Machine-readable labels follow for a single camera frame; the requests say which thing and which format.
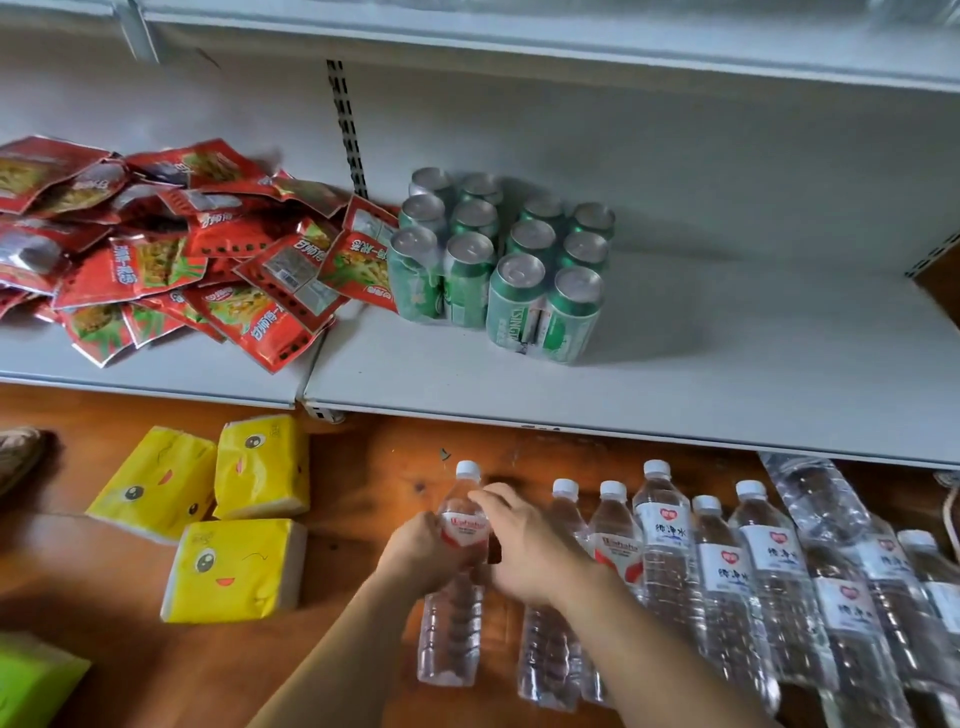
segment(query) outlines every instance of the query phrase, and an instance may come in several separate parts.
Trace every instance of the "beer can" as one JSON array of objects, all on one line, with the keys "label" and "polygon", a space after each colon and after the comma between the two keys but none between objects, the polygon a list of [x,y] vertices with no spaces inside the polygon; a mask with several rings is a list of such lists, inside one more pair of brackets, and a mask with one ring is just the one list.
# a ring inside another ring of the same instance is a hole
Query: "beer can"
[{"label": "beer can", "polygon": [[602,203],[580,203],[570,216],[570,232],[596,232],[605,240],[613,240],[616,215]]},{"label": "beer can", "polygon": [[564,201],[556,195],[547,193],[531,195],[520,208],[518,219],[542,220],[553,228],[558,240],[563,240],[566,235],[567,220],[564,215]]},{"label": "beer can", "polygon": [[539,258],[548,268],[553,265],[557,234],[542,220],[515,222],[507,235],[507,253],[528,253]]},{"label": "beer can", "polygon": [[479,232],[496,240],[500,232],[496,207],[484,200],[463,200],[450,215],[450,234],[459,235],[461,232]]},{"label": "beer can", "polygon": [[461,232],[446,244],[444,305],[458,327],[483,328],[487,322],[490,275],[496,262],[492,241],[479,232]]},{"label": "beer can", "polygon": [[434,194],[411,195],[403,201],[398,216],[402,228],[419,225],[437,236],[437,240],[446,240],[446,213],[444,201]]},{"label": "beer can", "polygon": [[561,268],[582,265],[584,268],[603,273],[610,254],[610,242],[596,232],[572,232],[557,253],[557,265]]},{"label": "beer can", "polygon": [[581,266],[561,268],[540,313],[537,347],[553,361],[571,363],[587,347],[602,305],[599,273]]},{"label": "beer can", "polygon": [[453,178],[440,167],[422,167],[410,176],[407,193],[414,195],[436,195],[444,201],[447,212],[457,204],[457,187]]},{"label": "beer can", "polygon": [[487,335],[498,347],[526,352],[537,338],[546,267],[526,253],[500,258],[490,278]]},{"label": "beer can", "polygon": [[460,183],[460,201],[483,200],[494,207],[503,203],[503,187],[500,180],[489,172],[474,172]]},{"label": "beer can", "polygon": [[387,252],[387,275],[396,312],[408,321],[444,315],[441,248],[437,236],[414,226],[396,231]]}]

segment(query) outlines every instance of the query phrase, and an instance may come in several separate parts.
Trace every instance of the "wooden floor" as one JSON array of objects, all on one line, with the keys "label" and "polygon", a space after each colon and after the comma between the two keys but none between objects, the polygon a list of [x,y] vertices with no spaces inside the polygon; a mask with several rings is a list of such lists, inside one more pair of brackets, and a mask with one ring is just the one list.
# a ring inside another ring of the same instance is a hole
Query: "wooden floor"
[{"label": "wooden floor", "polygon": [[[293,670],[371,572],[393,529],[440,502],[460,459],[537,502],[555,477],[582,486],[586,515],[603,479],[640,485],[642,463],[670,462],[690,496],[713,493],[728,508],[733,483],[763,477],[749,452],[646,443],[529,429],[354,415],[343,425],[303,419],[311,431],[313,507],[301,607],[259,622],[183,626],[159,621],[174,555],[84,517],[86,506],[153,425],[216,440],[226,422],[262,414],[240,406],[0,385],[0,428],[36,425],[59,438],[54,457],[0,510],[0,629],[30,630],[94,663],[56,725],[84,728],[243,726]],[[944,491],[930,473],[843,464],[868,505],[896,527],[944,534]],[[491,594],[484,605],[480,673],[472,690],[417,682],[420,613],[411,615],[384,725],[615,726],[584,706],[574,716],[516,697],[522,607]],[[684,696],[678,686],[678,697]],[[804,697],[788,701],[788,726],[820,725]]]}]

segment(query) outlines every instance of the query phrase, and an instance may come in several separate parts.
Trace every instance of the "water bottle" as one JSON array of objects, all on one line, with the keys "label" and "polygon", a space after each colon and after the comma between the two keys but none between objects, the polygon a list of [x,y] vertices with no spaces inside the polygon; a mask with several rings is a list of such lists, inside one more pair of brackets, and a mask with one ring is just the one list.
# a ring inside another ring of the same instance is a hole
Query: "water bottle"
[{"label": "water bottle", "polygon": [[836,664],[793,525],[767,502],[760,481],[741,480],[736,494],[740,504],[730,526],[750,552],[754,589],[778,679],[814,690],[835,690]]},{"label": "water bottle", "polygon": [[780,686],[770,660],[750,556],[723,520],[720,500],[693,499],[693,538],[700,562],[700,651],[730,682],[759,696],[771,716]]},{"label": "water bottle", "polygon": [[[483,509],[467,498],[480,488],[480,466],[457,463],[457,480],[437,510],[441,537],[451,546],[475,548],[477,561],[486,561],[490,523]],[[420,623],[417,678],[423,683],[469,687],[480,662],[480,620],[484,589],[470,571],[453,577],[439,592],[427,595]]]},{"label": "water bottle", "polygon": [[[587,547],[587,524],[577,510],[579,491],[574,480],[554,480],[548,513],[581,546]],[[523,644],[516,664],[520,697],[542,708],[572,713],[580,699],[582,668],[580,642],[563,616],[550,607],[527,607],[523,614]]]},{"label": "water bottle", "polygon": [[843,553],[867,579],[903,685],[917,692],[955,690],[957,677],[947,630],[890,524],[871,515],[867,534]]},{"label": "water bottle", "polygon": [[929,531],[900,531],[897,538],[947,628],[956,659],[960,656],[960,567],[937,550],[937,542]]},{"label": "water bottle", "polygon": [[870,513],[832,462],[781,452],[758,455],[806,539],[847,546],[869,530]]},{"label": "water bottle", "polygon": [[840,683],[827,700],[844,728],[911,728],[913,717],[860,570],[825,542],[807,542],[806,560]]},{"label": "water bottle", "polygon": [[[593,558],[616,570],[638,600],[643,598],[643,530],[627,508],[627,486],[616,480],[600,483],[600,505],[589,524]],[[612,707],[611,696],[596,668],[584,655],[581,695],[597,705]]]},{"label": "water bottle", "polygon": [[688,588],[697,581],[690,535],[690,501],[670,480],[663,460],[643,464],[646,477],[634,496],[643,526],[643,589],[647,609],[693,642]]}]

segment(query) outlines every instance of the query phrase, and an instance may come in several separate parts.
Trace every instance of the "human hand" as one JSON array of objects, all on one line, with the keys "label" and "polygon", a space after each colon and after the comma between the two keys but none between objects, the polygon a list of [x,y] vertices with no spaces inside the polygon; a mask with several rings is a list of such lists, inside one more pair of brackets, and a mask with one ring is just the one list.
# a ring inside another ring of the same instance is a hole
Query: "human hand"
[{"label": "human hand", "polygon": [[491,566],[493,585],[524,604],[556,606],[567,577],[594,562],[576,539],[506,483],[471,491],[500,542],[502,558]]},{"label": "human hand", "polygon": [[394,579],[419,599],[443,587],[471,557],[472,550],[445,544],[437,516],[424,511],[394,531],[374,574]]}]

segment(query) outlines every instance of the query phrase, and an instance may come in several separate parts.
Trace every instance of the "bottle label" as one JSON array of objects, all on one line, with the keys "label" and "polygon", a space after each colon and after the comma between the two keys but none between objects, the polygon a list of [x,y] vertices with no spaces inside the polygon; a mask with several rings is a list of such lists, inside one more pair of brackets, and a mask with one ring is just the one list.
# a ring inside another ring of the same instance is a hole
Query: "bottle label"
[{"label": "bottle label", "polygon": [[813,580],[820,597],[827,629],[842,629],[873,635],[880,628],[874,602],[862,582],[830,579],[825,576]]},{"label": "bottle label", "polygon": [[593,559],[606,564],[620,574],[628,584],[639,584],[643,576],[643,544],[612,533],[594,533],[590,536]]},{"label": "bottle label", "polygon": [[947,631],[960,635],[960,587],[944,581],[928,581],[924,586]]},{"label": "bottle label", "polygon": [[750,596],[754,592],[750,562],[742,548],[720,544],[698,544],[704,589]]},{"label": "bottle label", "polygon": [[747,539],[755,569],[806,574],[804,553],[792,528],[745,525],[740,532]]},{"label": "bottle label", "polygon": [[907,561],[900,544],[897,543],[897,539],[883,536],[871,538],[857,544],[854,548],[868,579],[902,581],[908,584],[917,582],[913,568]]},{"label": "bottle label", "polygon": [[482,544],[490,537],[490,522],[477,514],[440,514],[440,536],[451,546],[463,547]]},{"label": "bottle label", "polygon": [[685,506],[640,503],[636,514],[648,546],[669,546],[684,551],[690,548],[690,512]]}]

